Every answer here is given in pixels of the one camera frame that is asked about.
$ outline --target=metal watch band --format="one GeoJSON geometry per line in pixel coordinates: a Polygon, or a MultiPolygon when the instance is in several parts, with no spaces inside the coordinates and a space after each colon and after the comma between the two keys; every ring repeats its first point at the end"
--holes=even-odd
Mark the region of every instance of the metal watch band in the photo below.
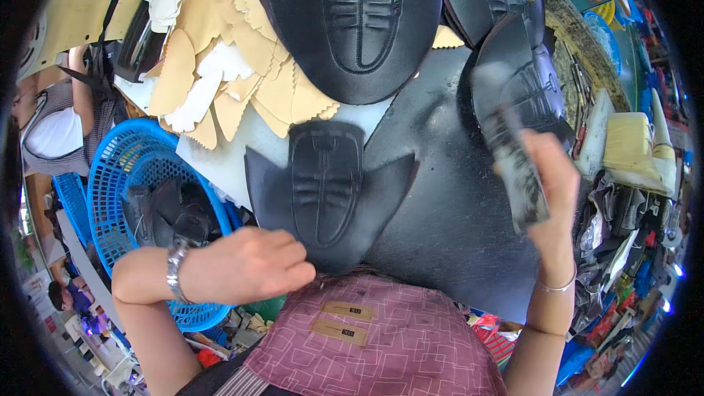
{"type": "Polygon", "coordinates": [[[540,279],[538,279],[538,284],[540,285],[540,288],[544,290],[547,293],[557,293],[557,292],[565,292],[567,289],[569,289],[569,286],[572,286],[575,284],[576,280],[576,262],[575,262],[575,273],[572,275],[572,279],[569,281],[568,284],[562,287],[554,288],[547,286],[545,283],[543,283],[540,279]]]}
{"type": "Polygon", "coordinates": [[[174,238],[172,246],[169,247],[168,253],[166,254],[166,284],[169,285],[171,292],[177,300],[186,304],[193,304],[192,301],[184,297],[178,280],[178,270],[188,250],[189,242],[187,239],[180,237],[174,238]]]}

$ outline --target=granite countertop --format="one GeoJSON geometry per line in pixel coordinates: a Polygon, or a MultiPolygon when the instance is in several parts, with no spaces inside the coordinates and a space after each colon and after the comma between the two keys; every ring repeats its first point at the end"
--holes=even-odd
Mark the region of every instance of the granite countertop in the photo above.
{"type": "Polygon", "coordinates": [[[623,85],[619,81],[611,59],[596,41],[586,25],[582,14],[577,11],[569,0],[545,0],[546,26],[555,30],[558,38],[553,53],[553,64],[558,72],[562,95],[565,98],[565,119],[572,127],[575,126],[577,107],[577,92],[572,78],[569,58],[565,44],[569,50],[584,64],[586,71],[594,80],[596,88],[606,88],[611,101],[618,111],[629,110],[628,100],[623,85]]]}

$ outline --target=glue brush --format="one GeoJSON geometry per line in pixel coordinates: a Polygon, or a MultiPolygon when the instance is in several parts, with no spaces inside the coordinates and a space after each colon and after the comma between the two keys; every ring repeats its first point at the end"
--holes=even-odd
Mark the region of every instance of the glue brush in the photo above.
{"type": "Polygon", "coordinates": [[[550,219],[550,211],[535,163],[520,138],[522,125],[513,102],[522,98],[511,95],[511,86],[506,86],[512,77],[513,70],[506,63],[491,62],[474,68],[472,87],[480,84],[482,95],[497,99],[479,122],[506,187],[514,228],[520,233],[550,219]]]}

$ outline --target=brown fabric label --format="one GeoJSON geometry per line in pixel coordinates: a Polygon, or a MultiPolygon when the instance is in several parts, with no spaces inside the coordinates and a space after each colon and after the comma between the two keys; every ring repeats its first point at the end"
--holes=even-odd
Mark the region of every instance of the brown fabric label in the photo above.
{"type": "Polygon", "coordinates": [[[340,341],[351,342],[364,346],[367,344],[367,330],[361,327],[338,323],[328,319],[318,318],[312,322],[311,330],[320,335],[329,336],[340,341]]]}
{"type": "Polygon", "coordinates": [[[374,320],[374,308],[371,306],[362,306],[354,303],[345,303],[342,301],[326,301],[322,304],[321,312],[326,314],[334,314],[339,316],[349,316],[354,319],[363,321],[374,320]]]}

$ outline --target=white shirt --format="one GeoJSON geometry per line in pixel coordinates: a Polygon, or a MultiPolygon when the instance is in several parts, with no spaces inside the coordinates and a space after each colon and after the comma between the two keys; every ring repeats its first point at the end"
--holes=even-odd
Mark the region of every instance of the white shirt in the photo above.
{"type": "Polygon", "coordinates": [[[54,112],[42,119],[24,139],[33,154],[51,159],[83,147],[81,117],[73,107],[54,112]]]}

